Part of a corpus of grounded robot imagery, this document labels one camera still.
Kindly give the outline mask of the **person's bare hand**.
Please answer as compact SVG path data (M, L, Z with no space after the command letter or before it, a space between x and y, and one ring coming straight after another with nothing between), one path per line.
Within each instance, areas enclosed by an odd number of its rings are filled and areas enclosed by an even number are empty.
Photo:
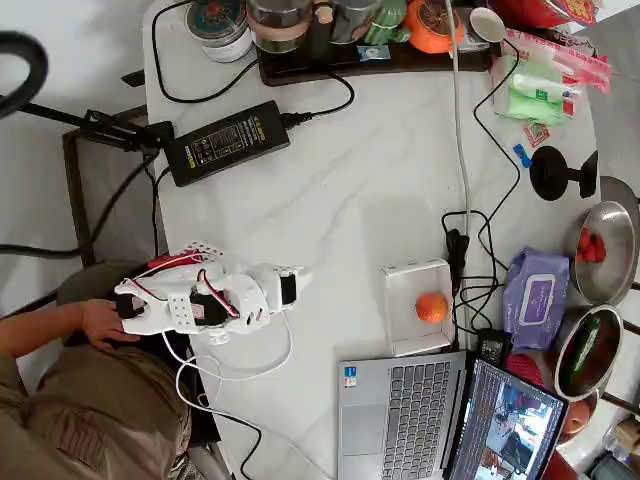
M93 299L81 303L81 329L88 341L103 351L113 351L120 343L141 339L125 332L116 304L109 300Z

